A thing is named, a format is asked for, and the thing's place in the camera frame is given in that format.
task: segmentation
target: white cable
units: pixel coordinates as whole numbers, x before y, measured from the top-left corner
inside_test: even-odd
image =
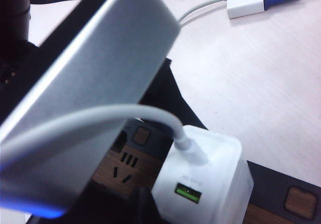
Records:
[[[106,125],[108,128],[110,121],[137,117],[169,126],[173,130],[177,149],[185,152],[191,147],[192,142],[185,135],[182,122],[168,111],[136,104],[105,105],[59,117],[2,143],[0,170],[4,170],[20,158],[31,155],[44,145],[54,144],[59,137],[71,132],[96,125]]]
[[[184,20],[185,17],[187,17],[190,13],[200,9],[200,8],[203,8],[203,7],[206,7],[208,5],[211,5],[211,4],[214,4],[214,3],[217,3],[217,2],[223,2],[223,1],[226,1],[226,0],[211,0],[209,2],[205,2],[205,3],[202,3],[198,6],[195,6],[193,7],[192,9],[190,9],[188,12],[184,13],[184,15],[181,16],[181,18],[179,19],[179,22],[181,22],[182,20]]]

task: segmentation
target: desk surface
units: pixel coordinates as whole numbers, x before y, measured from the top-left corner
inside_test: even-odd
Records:
[[[164,0],[175,17],[209,0]],[[321,0],[229,20],[226,3],[186,18],[169,58],[185,100],[245,158],[321,186]],[[32,6],[39,45],[77,1]]]

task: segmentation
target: electrical outlet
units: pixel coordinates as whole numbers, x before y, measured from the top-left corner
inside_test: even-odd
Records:
[[[93,180],[125,197],[137,187],[152,189],[172,142],[148,123],[128,120]]]

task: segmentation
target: usb port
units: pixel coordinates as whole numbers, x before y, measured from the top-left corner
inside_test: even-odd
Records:
[[[177,184],[175,193],[192,202],[195,202],[196,204],[199,203],[202,194],[180,183]]]

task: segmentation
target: white charger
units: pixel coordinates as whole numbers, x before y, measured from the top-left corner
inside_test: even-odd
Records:
[[[162,218],[172,224],[241,224],[253,179],[240,142],[194,126],[184,131],[208,162],[193,164],[171,147],[152,189]]]

